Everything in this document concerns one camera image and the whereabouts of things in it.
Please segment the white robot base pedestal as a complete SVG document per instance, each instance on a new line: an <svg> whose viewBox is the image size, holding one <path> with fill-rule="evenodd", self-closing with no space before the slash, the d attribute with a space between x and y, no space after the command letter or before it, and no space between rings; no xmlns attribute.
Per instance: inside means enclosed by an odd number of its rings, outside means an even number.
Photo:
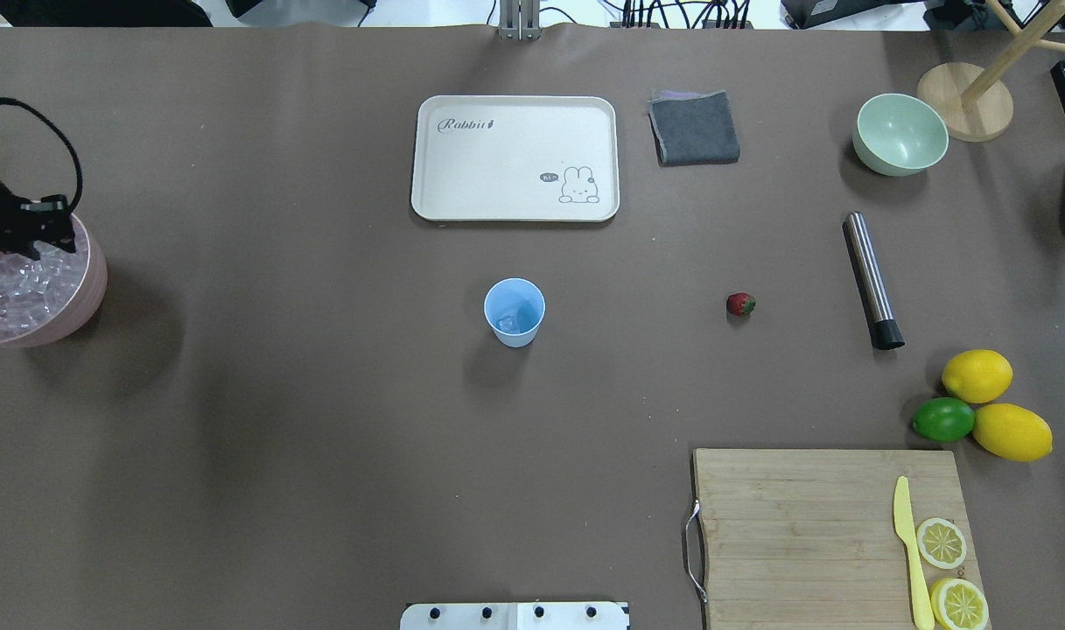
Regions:
<svg viewBox="0 0 1065 630"><path fill-rule="evenodd" d="M408 606L400 629L629 629L627 603L528 601Z"/></svg>

